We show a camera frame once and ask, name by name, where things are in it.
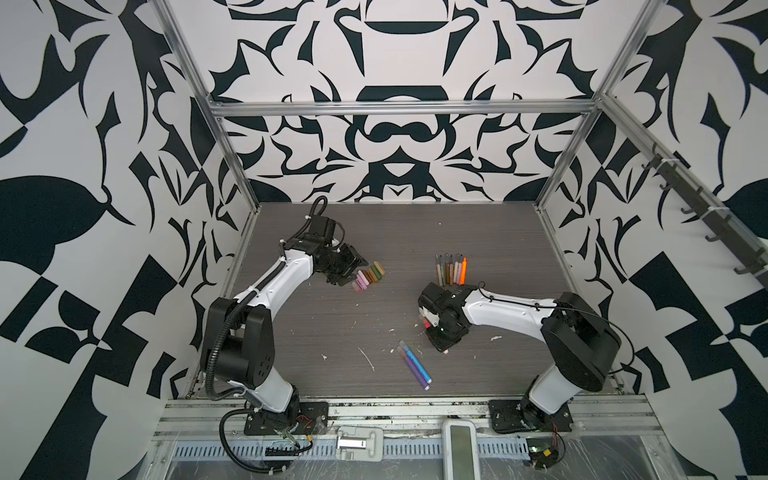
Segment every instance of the gray wood grain surface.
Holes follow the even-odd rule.
[[[293,234],[308,211],[306,204],[263,205],[236,292],[275,262],[278,240]],[[324,214],[340,221],[346,242],[369,262],[378,260],[386,276],[355,293],[316,274],[276,315],[275,367],[302,396],[521,394],[551,363],[544,343],[490,326],[473,326],[449,353],[439,353],[416,303],[436,279],[435,255],[445,252],[466,256],[466,283],[484,280],[492,292],[548,298],[565,291],[531,204],[332,204]],[[401,339],[432,376],[429,391],[392,351]]]

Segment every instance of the white electronic device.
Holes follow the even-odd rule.
[[[478,434],[469,420],[442,424],[442,466],[445,480],[480,480]]]

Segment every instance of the wall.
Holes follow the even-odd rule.
[[[2,477],[132,478],[248,207],[144,0],[0,13]]]
[[[642,1],[171,4],[212,98],[227,103],[590,98]],[[230,118],[227,128],[264,201],[534,200],[577,117]]]
[[[670,0],[616,92],[756,234],[766,235],[765,2]],[[689,475],[768,474],[768,292],[605,116],[546,207],[578,289],[622,326]],[[619,353],[630,358],[625,342]]]

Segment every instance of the white debris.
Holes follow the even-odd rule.
[[[357,349],[360,351],[360,353],[362,353],[362,356],[364,356],[364,357],[366,358],[366,360],[368,360],[368,365],[371,365],[371,370],[373,370],[373,371],[375,372],[375,371],[376,371],[376,368],[375,368],[375,367],[373,366],[373,364],[371,363],[371,359],[370,359],[370,358],[368,358],[368,356],[366,355],[366,353],[365,353],[365,352],[363,352],[363,350],[362,350],[360,347],[357,347]]]

